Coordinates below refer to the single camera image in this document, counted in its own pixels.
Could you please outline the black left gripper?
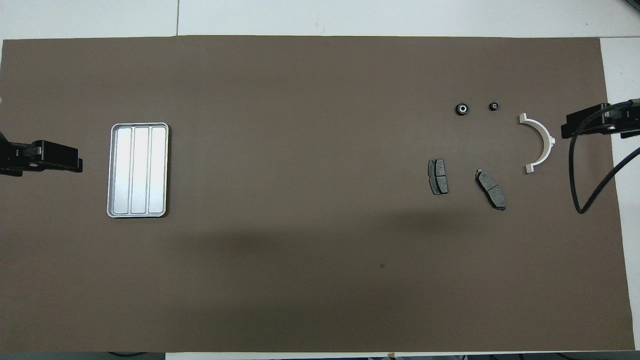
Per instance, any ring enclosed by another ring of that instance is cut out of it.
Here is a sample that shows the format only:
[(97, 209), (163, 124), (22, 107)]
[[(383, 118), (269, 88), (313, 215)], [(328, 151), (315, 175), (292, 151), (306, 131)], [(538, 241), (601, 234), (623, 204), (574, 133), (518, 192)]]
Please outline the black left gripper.
[[(34, 166), (32, 166), (34, 148)], [(0, 175), (21, 177), (23, 171), (45, 170), (83, 172), (83, 159), (73, 146), (47, 140), (33, 143), (11, 142), (0, 133)]]

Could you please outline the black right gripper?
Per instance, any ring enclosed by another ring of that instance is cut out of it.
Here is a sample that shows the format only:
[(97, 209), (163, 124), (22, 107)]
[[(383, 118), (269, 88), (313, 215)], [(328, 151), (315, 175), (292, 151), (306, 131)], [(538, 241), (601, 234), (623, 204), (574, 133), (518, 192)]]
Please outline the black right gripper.
[(603, 110), (603, 114), (591, 120), (579, 135), (620, 132), (621, 139), (628, 139), (640, 134), (640, 101), (626, 100), (616, 104), (603, 103), (592, 105), (580, 111), (567, 114), (566, 123), (561, 126), (561, 137), (563, 139), (573, 137), (581, 123), (599, 110)]

